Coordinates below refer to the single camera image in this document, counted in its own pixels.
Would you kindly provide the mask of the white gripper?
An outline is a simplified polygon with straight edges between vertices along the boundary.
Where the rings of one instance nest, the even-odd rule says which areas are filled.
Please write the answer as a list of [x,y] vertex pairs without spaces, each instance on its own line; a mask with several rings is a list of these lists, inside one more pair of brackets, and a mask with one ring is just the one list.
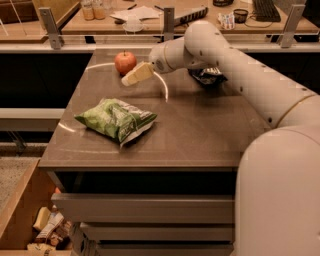
[[148,56],[149,62],[140,62],[131,71],[129,71],[121,82],[124,86],[131,86],[138,82],[150,78],[154,74],[154,70],[158,73],[165,71],[164,47],[156,45],[153,47]]

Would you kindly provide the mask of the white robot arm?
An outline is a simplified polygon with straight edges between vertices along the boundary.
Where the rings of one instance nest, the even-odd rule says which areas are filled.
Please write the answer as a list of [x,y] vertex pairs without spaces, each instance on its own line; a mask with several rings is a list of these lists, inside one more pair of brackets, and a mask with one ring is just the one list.
[[269,123],[238,167],[236,256],[320,256],[320,95],[233,48],[207,21],[152,48],[122,82],[180,68],[219,68]]

